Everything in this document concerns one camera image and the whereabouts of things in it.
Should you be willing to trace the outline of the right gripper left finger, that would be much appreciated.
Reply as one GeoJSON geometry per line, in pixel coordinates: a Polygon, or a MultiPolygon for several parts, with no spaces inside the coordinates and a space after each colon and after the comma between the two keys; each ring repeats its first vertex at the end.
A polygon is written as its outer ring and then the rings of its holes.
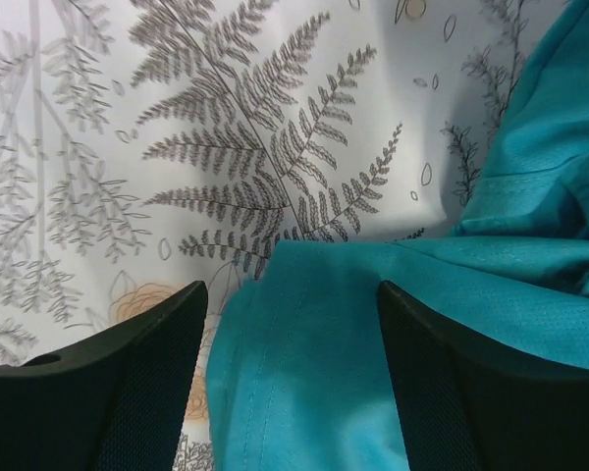
{"type": "Polygon", "coordinates": [[[87,339],[0,366],[0,470],[170,470],[208,304],[194,282],[87,339]]]}

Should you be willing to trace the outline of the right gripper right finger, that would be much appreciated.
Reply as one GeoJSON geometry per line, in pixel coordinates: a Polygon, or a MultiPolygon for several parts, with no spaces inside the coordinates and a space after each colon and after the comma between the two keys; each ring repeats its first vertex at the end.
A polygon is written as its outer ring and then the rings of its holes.
{"type": "Polygon", "coordinates": [[[589,470],[589,370],[522,352],[385,281],[377,309],[412,470],[589,470]]]}

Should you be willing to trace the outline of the teal t shirt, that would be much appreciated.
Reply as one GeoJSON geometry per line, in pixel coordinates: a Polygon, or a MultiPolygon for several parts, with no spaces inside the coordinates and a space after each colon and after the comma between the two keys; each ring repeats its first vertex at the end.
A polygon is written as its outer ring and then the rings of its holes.
{"type": "Polygon", "coordinates": [[[412,470],[377,309],[389,281],[522,352],[589,370],[589,1],[529,59],[442,238],[281,241],[207,369],[219,470],[412,470]]]}

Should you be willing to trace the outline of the floral patterned table mat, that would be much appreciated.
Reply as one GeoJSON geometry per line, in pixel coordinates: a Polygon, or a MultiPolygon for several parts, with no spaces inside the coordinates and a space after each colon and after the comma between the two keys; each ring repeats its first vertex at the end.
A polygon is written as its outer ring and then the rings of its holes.
{"type": "Polygon", "coordinates": [[[0,365],[202,280],[207,356],[284,238],[436,236],[562,1],[0,1],[0,365]]]}

